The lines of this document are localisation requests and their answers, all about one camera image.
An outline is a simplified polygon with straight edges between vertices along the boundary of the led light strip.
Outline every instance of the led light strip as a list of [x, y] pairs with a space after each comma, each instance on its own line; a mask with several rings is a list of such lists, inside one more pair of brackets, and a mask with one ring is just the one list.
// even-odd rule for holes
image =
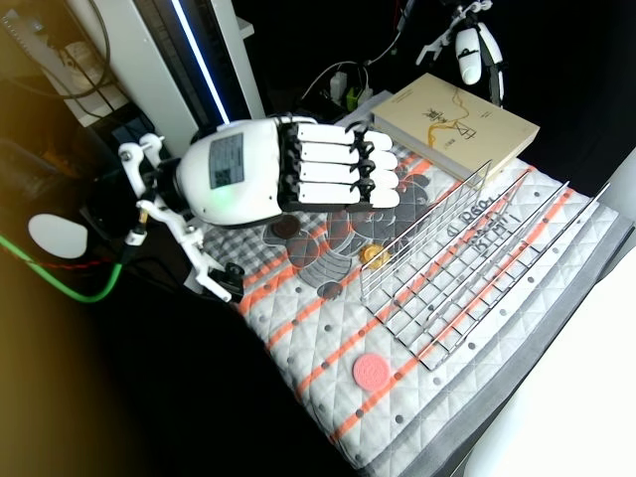
[[197, 40], [195, 40], [195, 36], [192, 33], [192, 29], [190, 28], [190, 24], [188, 23], [188, 19], [186, 18], [186, 14], [183, 11], [183, 7], [181, 6], [181, 2], [179, 0], [172, 0], [172, 6], [175, 8], [175, 12], [177, 13], [177, 17], [179, 17], [179, 22], [181, 22], [181, 28], [183, 28], [186, 37], [188, 38], [188, 43], [190, 43], [190, 48], [192, 52], [195, 54], [195, 58], [197, 59], [197, 63], [199, 64], [199, 68], [201, 69], [201, 73], [203, 73], [204, 78], [206, 79], [206, 84], [208, 85], [208, 89], [212, 94], [212, 98], [217, 104], [217, 108], [221, 113], [221, 118], [223, 119], [224, 124], [228, 124], [230, 119], [226, 114], [226, 109], [223, 107], [221, 103], [221, 98], [219, 97], [219, 93], [215, 88], [215, 84], [212, 81], [212, 77], [210, 76], [210, 71], [206, 66], [206, 62], [203, 60], [203, 55], [201, 55], [201, 50], [199, 50], [199, 45], [197, 44]]

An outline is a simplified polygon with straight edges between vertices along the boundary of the quilted mat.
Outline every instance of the quilted mat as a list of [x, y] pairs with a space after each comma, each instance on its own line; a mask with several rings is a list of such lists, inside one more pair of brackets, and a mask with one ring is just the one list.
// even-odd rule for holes
[[[245, 269], [245, 297], [238, 310], [307, 412], [355, 469], [387, 477], [406, 470], [488, 388], [617, 217], [594, 205], [559, 235], [588, 201], [564, 189], [524, 237], [534, 250], [547, 244], [550, 249], [503, 297], [493, 299], [467, 339], [430, 371], [363, 303], [359, 256], [365, 245], [387, 243], [405, 231], [457, 182], [401, 146], [394, 154], [400, 177], [400, 204], [394, 210], [297, 213], [301, 229], [289, 239], [262, 226], [210, 228], [205, 241], [217, 260]], [[561, 186], [517, 159], [486, 185], [481, 198], [492, 202], [525, 172], [506, 209], [511, 224], [529, 217]], [[440, 234], [448, 240], [448, 230]], [[391, 370], [386, 384], [372, 392], [353, 377], [354, 363], [367, 353], [382, 356]]]

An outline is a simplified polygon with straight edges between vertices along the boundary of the white cable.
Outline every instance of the white cable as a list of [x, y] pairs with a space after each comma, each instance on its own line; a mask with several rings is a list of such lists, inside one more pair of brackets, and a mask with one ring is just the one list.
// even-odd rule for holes
[[390, 50], [394, 47], [394, 45], [395, 45], [395, 44], [396, 44], [396, 42], [398, 41], [399, 35], [401, 35], [401, 30], [397, 32], [396, 37], [394, 38], [394, 40], [391, 42], [391, 44], [389, 45], [389, 47], [388, 47], [386, 50], [384, 50], [383, 52], [381, 52], [381, 53], [380, 53], [380, 55], [379, 55], [377, 58], [375, 58], [375, 59], [373, 59], [373, 60], [367, 60], [367, 61], [365, 61], [365, 62], [363, 63], [363, 65], [364, 65], [365, 67], [369, 67], [369, 66], [371, 66], [373, 63], [375, 63], [377, 60], [381, 59], [384, 55], [386, 55], [386, 54], [387, 54], [387, 53], [388, 53], [388, 52], [389, 52], [389, 51], [390, 51]]
[[309, 87], [305, 90], [304, 94], [300, 96], [300, 99], [301, 100], [304, 99], [305, 96], [309, 94], [309, 91], [311, 91], [311, 89], [320, 80], [321, 77], [325, 76], [325, 74], [327, 74], [331, 69], [335, 67], [339, 67], [341, 65], [356, 65], [358, 67], [362, 66], [362, 68], [365, 70], [365, 78], [366, 78], [365, 89], [369, 87], [369, 72], [367, 72], [367, 68], [365, 68], [364, 65], [360, 65], [359, 63], [352, 62], [352, 61], [338, 62], [338, 63], [334, 63], [331, 67], [327, 67], [320, 75], [318, 75], [318, 78], [316, 78], [311, 84], [309, 84]]

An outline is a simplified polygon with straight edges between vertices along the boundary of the pink disc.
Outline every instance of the pink disc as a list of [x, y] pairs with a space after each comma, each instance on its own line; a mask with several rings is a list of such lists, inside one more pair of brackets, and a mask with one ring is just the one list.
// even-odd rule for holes
[[365, 391], [377, 391], [389, 381], [389, 363], [380, 355], [367, 353], [354, 363], [354, 380]]

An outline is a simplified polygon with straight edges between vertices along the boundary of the gray fabric trim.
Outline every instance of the gray fabric trim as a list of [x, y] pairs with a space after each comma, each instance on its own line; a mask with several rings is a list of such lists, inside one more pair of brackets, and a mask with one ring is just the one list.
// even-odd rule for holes
[[[604, 206], [600, 206], [594, 214], [600, 214], [601, 208], [603, 207]], [[585, 226], [580, 234], [584, 234], [587, 227], [588, 226]], [[517, 350], [502, 369], [499, 370], [488, 386], [479, 391], [468, 404], [448, 421], [433, 440], [400, 474], [400, 477], [448, 476], [453, 472], [455, 467], [461, 462], [479, 436], [481, 436], [494, 419], [498, 413], [495, 411], [498, 410], [499, 407], [503, 407], [505, 401], [512, 395], [524, 377], [532, 370], [580, 302], [596, 283], [601, 271], [614, 256], [615, 252], [622, 246], [632, 231], [632, 228], [632, 222], [622, 216], [619, 216], [614, 221], [603, 239], [594, 249], [592, 255], [578, 272], [570, 287], [558, 298], [548, 313], [546, 313], [546, 316], [539, 323], [535, 332], [528, 337], [521, 348]], [[568, 252], [563, 254], [561, 260], [567, 260], [567, 257]], [[549, 272], [546, 276], [546, 280], [550, 280], [553, 273], [553, 271]], [[529, 299], [535, 297], [536, 294], [540, 292], [541, 290], [538, 288]], [[514, 321], [516, 320], [510, 320], [510, 326], [512, 326]], [[502, 333], [505, 334], [506, 330], [507, 327], [504, 327]], [[488, 353], [494, 346], [495, 344], [491, 343], [485, 347], [476, 359], [479, 360], [480, 355]], [[468, 370], [460, 373], [455, 380], [450, 383], [447, 388], [450, 392], [452, 392], [453, 383], [462, 380], [465, 377], [465, 373], [468, 373]], [[437, 403], [437, 400], [442, 398], [442, 395], [436, 397], [422, 410], [422, 413], [426, 413], [429, 408], [433, 408], [432, 404]], [[373, 475], [373, 469], [375, 467], [378, 467], [386, 459], [391, 458], [392, 446], [398, 445], [402, 439], [405, 439], [413, 432], [417, 432], [418, 427], [419, 419], [414, 419], [401, 435], [397, 437], [394, 443], [376, 457], [368, 466], [361, 469], [361, 472], [363, 474]]]

